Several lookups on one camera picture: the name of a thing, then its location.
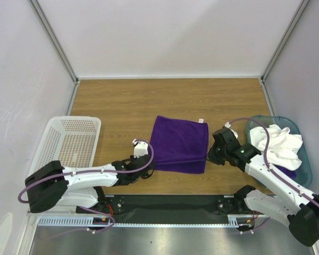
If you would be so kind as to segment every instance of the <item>perforated basket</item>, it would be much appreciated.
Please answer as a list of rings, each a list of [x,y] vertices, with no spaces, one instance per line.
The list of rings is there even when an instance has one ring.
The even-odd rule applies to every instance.
[[[30,174],[52,160],[62,166],[93,164],[101,121],[95,117],[61,116],[49,120],[33,159]]]

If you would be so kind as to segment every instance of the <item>white cloth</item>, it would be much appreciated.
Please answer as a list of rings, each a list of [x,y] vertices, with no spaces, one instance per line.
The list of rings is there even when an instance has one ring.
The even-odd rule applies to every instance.
[[[303,139],[300,134],[290,134],[290,129],[279,128],[277,125],[270,125],[267,128],[270,134],[270,144],[268,145],[268,162],[295,171],[301,165],[297,152],[303,145]],[[250,130],[251,144],[264,151],[267,143],[265,130],[258,126]]]

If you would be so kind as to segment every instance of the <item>metal floor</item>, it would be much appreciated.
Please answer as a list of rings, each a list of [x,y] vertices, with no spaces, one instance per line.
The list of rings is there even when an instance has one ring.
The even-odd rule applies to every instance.
[[[78,231],[47,240],[69,229],[38,227],[30,255],[314,254],[273,220],[253,235],[233,228],[114,227],[106,233]]]

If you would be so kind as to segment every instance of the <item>white wall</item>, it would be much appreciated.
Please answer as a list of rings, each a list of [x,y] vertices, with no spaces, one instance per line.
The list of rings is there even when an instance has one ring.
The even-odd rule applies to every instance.
[[[0,220],[13,214],[13,254],[28,210],[17,195],[47,121],[65,114],[73,83],[26,0],[0,1]]]
[[[275,112],[300,128],[313,172],[311,188],[319,192],[319,0],[309,4],[267,86]]]
[[[262,75],[300,0],[39,0],[77,76]]]

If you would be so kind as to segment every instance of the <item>dark purple cloth in bin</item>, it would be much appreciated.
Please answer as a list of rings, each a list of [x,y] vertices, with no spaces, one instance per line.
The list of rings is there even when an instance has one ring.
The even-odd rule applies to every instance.
[[[154,147],[155,169],[204,173],[208,141],[207,123],[158,116],[150,140]]]
[[[275,165],[275,166],[277,167],[277,169],[279,169],[281,172],[283,172],[285,175],[287,175],[291,179],[294,179],[297,177],[296,171],[288,170],[287,168],[284,168],[283,166],[278,166],[278,165]]]

